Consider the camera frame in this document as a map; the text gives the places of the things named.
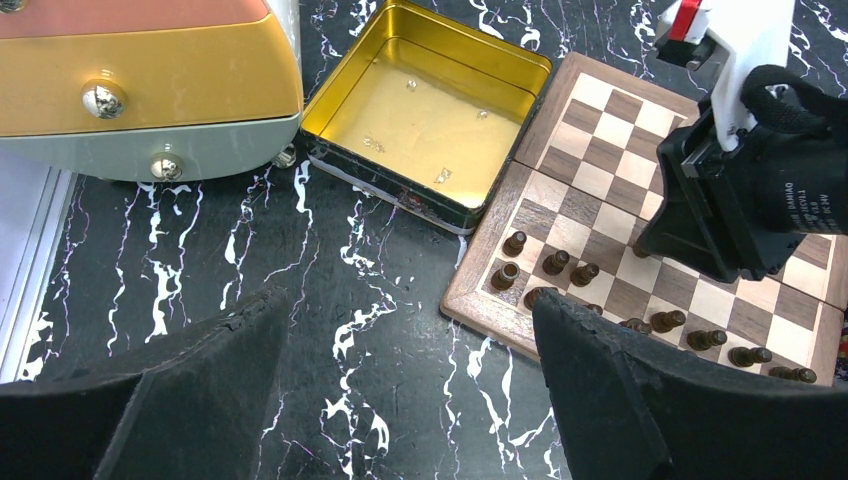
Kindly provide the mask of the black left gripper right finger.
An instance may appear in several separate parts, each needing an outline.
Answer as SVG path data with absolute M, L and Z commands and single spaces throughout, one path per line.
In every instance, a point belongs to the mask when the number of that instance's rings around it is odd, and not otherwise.
M 843 479 L 847 391 L 733 369 L 553 289 L 532 311 L 575 479 Z

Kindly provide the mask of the dark chess pieces row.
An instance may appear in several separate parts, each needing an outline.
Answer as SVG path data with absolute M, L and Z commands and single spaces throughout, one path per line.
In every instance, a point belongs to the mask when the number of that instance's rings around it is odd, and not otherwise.
M 493 277 L 509 262 L 518 277 L 510 288 L 498 290 Z M 648 323 L 656 314 L 679 311 L 683 325 L 652 331 L 651 338 L 691 351 L 691 333 L 720 331 L 726 342 L 697 351 L 698 357 L 730 366 L 732 349 L 760 347 L 770 350 L 772 359 L 754 363 L 748 369 L 751 373 L 808 368 L 821 384 L 833 379 L 829 362 L 815 357 L 816 328 L 827 311 L 825 304 L 776 280 L 716 282 L 673 260 L 638 258 L 629 248 L 596 233 L 589 235 L 582 251 L 530 237 L 519 256 L 510 259 L 498 252 L 489 267 L 480 290 L 521 318 L 530 315 L 526 295 L 538 287 L 554 287 L 581 305 L 599 308 L 616 324 L 631 319 Z

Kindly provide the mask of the cream orange round appliance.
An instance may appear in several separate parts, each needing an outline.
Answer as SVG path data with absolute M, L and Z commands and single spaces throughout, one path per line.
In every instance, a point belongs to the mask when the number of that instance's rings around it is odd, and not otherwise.
M 190 182 L 288 157 L 299 20 L 295 1 L 5 1 L 1 163 Z

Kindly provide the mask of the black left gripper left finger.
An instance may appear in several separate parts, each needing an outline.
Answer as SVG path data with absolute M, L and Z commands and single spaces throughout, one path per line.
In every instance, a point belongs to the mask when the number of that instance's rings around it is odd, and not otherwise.
M 267 286 L 53 378 L 1 387 L 5 479 L 250 479 L 287 333 Z

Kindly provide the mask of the empty gold tin box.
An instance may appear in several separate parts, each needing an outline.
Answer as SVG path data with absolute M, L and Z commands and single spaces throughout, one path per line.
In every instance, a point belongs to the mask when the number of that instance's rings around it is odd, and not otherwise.
M 553 69 L 543 55 L 387 1 L 309 101 L 297 145 L 316 167 L 468 235 Z

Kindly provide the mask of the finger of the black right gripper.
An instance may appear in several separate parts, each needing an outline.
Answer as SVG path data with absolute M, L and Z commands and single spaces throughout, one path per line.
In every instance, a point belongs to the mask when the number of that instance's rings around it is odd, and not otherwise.
M 657 149 L 664 198 L 640 234 L 645 252 L 676 260 L 708 278 L 733 283 L 778 273 L 805 236 L 769 229 L 755 205 L 747 152 L 723 161 L 707 148 Z

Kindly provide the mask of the wooden chess board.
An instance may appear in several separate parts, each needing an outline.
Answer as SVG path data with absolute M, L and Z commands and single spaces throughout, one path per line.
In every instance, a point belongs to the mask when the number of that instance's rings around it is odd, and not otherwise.
M 694 101 L 579 53 L 563 60 L 442 299 L 444 314 L 527 356 L 532 315 L 521 318 L 479 288 L 494 254 L 519 256 L 528 238 L 582 251 L 592 233 L 633 252 L 663 199 L 659 142 L 697 114 Z M 518 277 L 512 262 L 492 284 Z M 822 301 L 817 359 L 833 368 L 847 307 L 847 240 L 809 235 L 772 279 Z

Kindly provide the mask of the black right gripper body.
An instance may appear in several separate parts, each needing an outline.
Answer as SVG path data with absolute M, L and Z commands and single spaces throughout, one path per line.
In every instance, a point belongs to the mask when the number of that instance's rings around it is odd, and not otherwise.
M 764 65 L 744 80 L 739 99 L 755 125 L 739 130 L 733 149 L 718 143 L 709 97 L 692 125 L 661 142 L 665 198 L 656 222 L 714 233 L 846 234 L 846 98 Z

